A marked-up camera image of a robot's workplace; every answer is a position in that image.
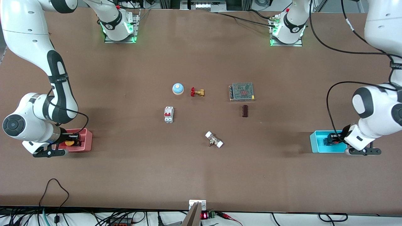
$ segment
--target blue tray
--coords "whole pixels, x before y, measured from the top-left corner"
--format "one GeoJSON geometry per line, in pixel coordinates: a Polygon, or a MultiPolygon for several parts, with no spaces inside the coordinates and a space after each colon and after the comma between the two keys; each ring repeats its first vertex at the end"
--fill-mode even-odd
{"type": "Polygon", "coordinates": [[[345,143],[339,143],[334,145],[324,145],[324,139],[328,137],[328,134],[333,133],[333,130],[316,130],[310,135],[311,149],[313,153],[344,153],[348,147],[345,143]]]}

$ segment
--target brass valve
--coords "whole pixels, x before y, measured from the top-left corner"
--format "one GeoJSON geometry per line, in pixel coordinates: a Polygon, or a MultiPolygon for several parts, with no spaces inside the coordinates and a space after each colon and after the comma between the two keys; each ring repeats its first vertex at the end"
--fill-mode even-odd
{"type": "Polygon", "coordinates": [[[191,96],[193,97],[194,94],[197,94],[201,97],[205,96],[205,90],[200,89],[200,90],[195,90],[194,87],[191,88],[191,96]]]}

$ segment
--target robot arm logo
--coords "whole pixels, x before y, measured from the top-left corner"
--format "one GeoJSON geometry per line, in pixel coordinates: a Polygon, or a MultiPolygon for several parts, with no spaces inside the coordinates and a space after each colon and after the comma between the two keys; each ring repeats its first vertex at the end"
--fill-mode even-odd
{"type": "Polygon", "coordinates": [[[105,27],[106,27],[106,29],[108,29],[108,30],[113,30],[113,26],[110,25],[110,24],[106,24],[105,27]]]}

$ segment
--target metal mounting plate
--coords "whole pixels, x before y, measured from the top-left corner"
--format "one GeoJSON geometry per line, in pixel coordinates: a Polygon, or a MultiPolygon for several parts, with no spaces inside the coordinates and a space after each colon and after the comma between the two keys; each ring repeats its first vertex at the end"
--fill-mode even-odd
{"type": "MultiPolygon", "coordinates": [[[[268,20],[268,24],[276,25],[274,22],[272,22],[270,20],[268,20]]],[[[285,43],[279,41],[275,36],[272,35],[274,29],[275,28],[269,27],[269,41],[270,41],[271,46],[298,46],[298,47],[303,46],[301,37],[299,38],[299,40],[297,42],[295,42],[293,44],[285,44],[285,43]]]]}
{"type": "Polygon", "coordinates": [[[202,210],[207,210],[207,201],[206,200],[197,200],[197,199],[190,199],[189,200],[189,209],[193,206],[195,202],[201,202],[202,204],[202,210]]]}
{"type": "Polygon", "coordinates": [[[107,37],[107,35],[105,35],[105,43],[135,43],[135,42],[137,42],[140,14],[141,14],[141,11],[138,14],[133,14],[133,13],[129,12],[127,27],[128,27],[128,29],[133,30],[132,34],[130,34],[129,36],[127,36],[127,38],[125,38],[121,41],[111,40],[109,37],[107,37]]]}

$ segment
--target black connector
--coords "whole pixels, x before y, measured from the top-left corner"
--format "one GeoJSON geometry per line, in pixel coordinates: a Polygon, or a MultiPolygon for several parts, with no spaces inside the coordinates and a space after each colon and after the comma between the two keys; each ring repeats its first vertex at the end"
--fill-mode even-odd
{"type": "Polygon", "coordinates": [[[60,217],[59,215],[54,216],[54,223],[57,224],[60,222],[60,217]]]}
{"type": "Polygon", "coordinates": [[[162,218],[160,217],[159,212],[158,212],[158,226],[165,226],[162,222],[162,218]]]}

